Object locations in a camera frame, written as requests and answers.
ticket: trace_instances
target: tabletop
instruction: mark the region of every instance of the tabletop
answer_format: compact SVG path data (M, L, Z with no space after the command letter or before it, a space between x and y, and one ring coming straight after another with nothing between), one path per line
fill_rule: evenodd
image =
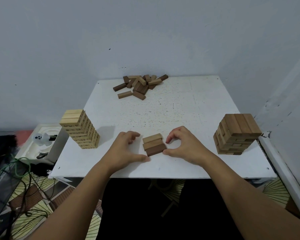
M112 88L121 83L123 79L98 81L84 107L100 134L98 148L81 149L69 137L50 177L84 177L121 131L139 132L141 136L129 147L134 153L145 154L142 137L161 133L165 141L172 129L184 125L217 154L213 134L219 122L225 114L239 113L219 76L169 77L153 90L148 90L145 100L135 96L118 99L118 93L130 90L124 88L114 92ZM179 145L180 141L175 140L167 147ZM276 177L256 141L242 155L218 156L243 178ZM151 156L150 162L132 163L112 177L210 178L201 167L162 153Z

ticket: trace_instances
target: pile of wooden blocks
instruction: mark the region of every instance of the pile of wooden blocks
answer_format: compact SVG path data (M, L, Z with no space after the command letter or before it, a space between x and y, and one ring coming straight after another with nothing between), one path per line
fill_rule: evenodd
M143 140L143 149L147 153L147 156L161 153L164 149L167 149L166 145L162 141L162 135L156 134L153 136L145 137Z
M100 135L96 132L83 109L67 110L60 121L60 125L82 149L98 147Z
M226 114L213 139L218 154L241 155L261 134L251 114Z
M113 90L119 91L120 89L123 89L125 87L127 88L133 88L132 92L123 92L118 94L118 98L122 99L128 96L135 96L141 100L145 99L145 94L147 93L148 89L154 89L157 84L162 83L162 81L166 80L168 78L168 75L163 75L159 78L157 78L156 75L152 75L151 77L149 75L142 76L124 76L123 80L124 83L116 86L113 88Z

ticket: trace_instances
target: person's left arm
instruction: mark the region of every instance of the person's left arm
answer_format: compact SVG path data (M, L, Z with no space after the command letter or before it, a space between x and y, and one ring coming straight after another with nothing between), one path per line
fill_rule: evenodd
M146 155L133 154L128 150L128 144L139 136L137 132L120 132L107 153L30 240L85 239L93 212L110 176L132 162L150 161Z

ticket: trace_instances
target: stacked block tower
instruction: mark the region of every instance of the stacked block tower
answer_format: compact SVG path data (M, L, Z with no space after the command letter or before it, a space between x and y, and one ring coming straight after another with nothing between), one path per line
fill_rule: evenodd
M251 114L226 114L213 139L218 154L241 155L261 134Z
M83 109L67 110L62 116L60 125L82 149L98 147L100 135Z

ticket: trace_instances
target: white ghost figurine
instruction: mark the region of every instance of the white ghost figurine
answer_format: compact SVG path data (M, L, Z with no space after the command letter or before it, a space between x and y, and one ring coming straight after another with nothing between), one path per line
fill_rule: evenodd
M40 133L36 133L32 136L32 140L35 144L38 146L46 145L49 146L52 144L52 141L49 141L50 136L47 133L44 133L43 135Z

